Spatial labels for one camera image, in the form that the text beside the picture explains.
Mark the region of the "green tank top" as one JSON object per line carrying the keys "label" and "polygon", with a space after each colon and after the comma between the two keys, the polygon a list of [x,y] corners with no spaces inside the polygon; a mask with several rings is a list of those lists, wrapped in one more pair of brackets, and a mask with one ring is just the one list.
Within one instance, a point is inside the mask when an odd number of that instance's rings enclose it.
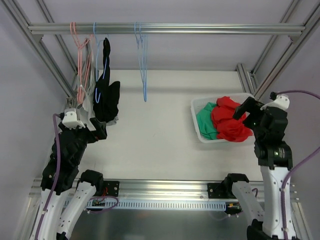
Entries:
{"label": "green tank top", "polygon": [[218,131],[214,127],[211,119],[212,110],[217,106],[216,103],[208,102],[197,114],[196,120],[199,132],[206,140],[217,140]]}

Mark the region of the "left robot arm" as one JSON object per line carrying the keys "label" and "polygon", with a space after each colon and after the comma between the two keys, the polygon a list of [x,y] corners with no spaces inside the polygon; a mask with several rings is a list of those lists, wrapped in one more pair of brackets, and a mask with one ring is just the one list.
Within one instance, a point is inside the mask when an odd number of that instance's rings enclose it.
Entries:
{"label": "left robot arm", "polygon": [[57,123],[57,118],[61,115],[53,114],[55,138],[49,162],[42,172],[40,205],[29,237],[31,240],[70,239],[88,201],[104,190],[103,174],[88,169],[81,174],[71,201],[64,207],[87,145],[105,140],[107,131],[106,123],[95,117],[90,119],[95,128],[93,131],[87,126],[67,128]]}

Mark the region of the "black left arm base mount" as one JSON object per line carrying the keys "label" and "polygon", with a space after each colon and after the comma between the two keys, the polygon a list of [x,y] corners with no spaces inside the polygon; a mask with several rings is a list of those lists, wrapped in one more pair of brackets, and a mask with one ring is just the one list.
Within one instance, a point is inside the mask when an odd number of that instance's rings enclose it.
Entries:
{"label": "black left arm base mount", "polygon": [[102,196],[118,197],[120,190],[120,182],[113,180],[105,180],[102,185]]}

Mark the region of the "blue wire hanger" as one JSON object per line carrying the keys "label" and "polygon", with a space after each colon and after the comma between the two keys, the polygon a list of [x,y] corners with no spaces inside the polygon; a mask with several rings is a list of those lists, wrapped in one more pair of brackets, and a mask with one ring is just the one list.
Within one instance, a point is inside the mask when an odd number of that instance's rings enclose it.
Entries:
{"label": "blue wire hanger", "polygon": [[139,67],[140,67],[140,75],[142,81],[142,89],[143,89],[143,100],[146,103],[148,100],[147,96],[147,80],[148,80],[148,36],[142,33],[142,23],[139,23]]}

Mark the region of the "red tank top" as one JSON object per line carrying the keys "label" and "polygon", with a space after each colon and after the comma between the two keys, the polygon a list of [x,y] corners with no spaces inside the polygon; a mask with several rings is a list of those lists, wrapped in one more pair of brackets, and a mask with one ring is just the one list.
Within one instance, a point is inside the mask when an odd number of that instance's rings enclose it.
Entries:
{"label": "red tank top", "polygon": [[247,117],[245,113],[238,120],[233,118],[238,106],[240,104],[229,96],[223,96],[216,100],[216,106],[211,111],[210,117],[217,131],[217,139],[240,143],[253,135],[252,131],[243,124]]}

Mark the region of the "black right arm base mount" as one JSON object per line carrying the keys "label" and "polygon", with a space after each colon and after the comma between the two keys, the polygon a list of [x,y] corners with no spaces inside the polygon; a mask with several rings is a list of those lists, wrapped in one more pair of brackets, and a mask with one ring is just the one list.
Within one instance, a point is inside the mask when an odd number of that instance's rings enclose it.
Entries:
{"label": "black right arm base mount", "polygon": [[209,182],[207,184],[207,195],[209,199],[227,199],[226,188],[222,183]]}

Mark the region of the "blue hanger with red top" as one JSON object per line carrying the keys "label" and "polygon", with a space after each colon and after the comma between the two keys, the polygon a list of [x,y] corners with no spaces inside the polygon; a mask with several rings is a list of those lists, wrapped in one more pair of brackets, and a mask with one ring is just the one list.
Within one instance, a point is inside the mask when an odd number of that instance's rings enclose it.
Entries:
{"label": "blue hanger with red top", "polygon": [[145,35],[142,34],[142,23],[135,22],[134,23],[134,35],[137,44],[137,52],[138,52],[138,64],[139,71],[141,75],[142,84],[146,84],[146,40]]}

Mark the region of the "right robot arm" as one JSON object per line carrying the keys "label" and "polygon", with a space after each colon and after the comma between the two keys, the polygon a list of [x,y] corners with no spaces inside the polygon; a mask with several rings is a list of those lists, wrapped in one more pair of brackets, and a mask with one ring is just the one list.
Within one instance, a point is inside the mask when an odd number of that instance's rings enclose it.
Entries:
{"label": "right robot arm", "polygon": [[224,179],[223,193],[236,198],[247,220],[249,240],[296,240],[292,220],[290,172],[293,169],[292,150],[283,140],[288,125],[289,99],[285,95],[263,104],[248,97],[235,109],[233,118],[243,121],[253,131],[254,153],[263,180],[264,205],[258,203],[245,174],[230,173]]}

